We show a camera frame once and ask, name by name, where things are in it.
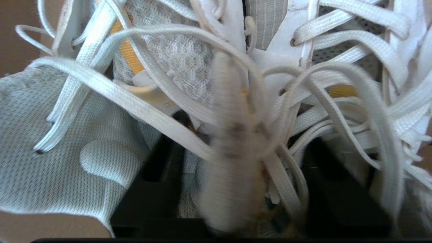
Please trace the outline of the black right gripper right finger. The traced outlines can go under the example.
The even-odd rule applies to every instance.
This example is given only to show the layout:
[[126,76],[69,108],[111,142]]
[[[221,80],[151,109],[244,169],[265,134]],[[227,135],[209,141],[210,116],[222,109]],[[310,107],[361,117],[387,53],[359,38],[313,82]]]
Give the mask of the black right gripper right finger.
[[324,142],[307,145],[301,170],[309,190],[310,237],[390,235],[390,217]]

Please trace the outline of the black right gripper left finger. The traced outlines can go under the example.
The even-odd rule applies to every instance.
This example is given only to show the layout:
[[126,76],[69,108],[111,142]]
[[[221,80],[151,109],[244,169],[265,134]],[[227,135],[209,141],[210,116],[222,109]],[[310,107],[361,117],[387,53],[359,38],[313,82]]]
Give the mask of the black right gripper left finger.
[[162,135],[111,217],[116,237],[202,237],[201,219],[177,217],[185,148]]

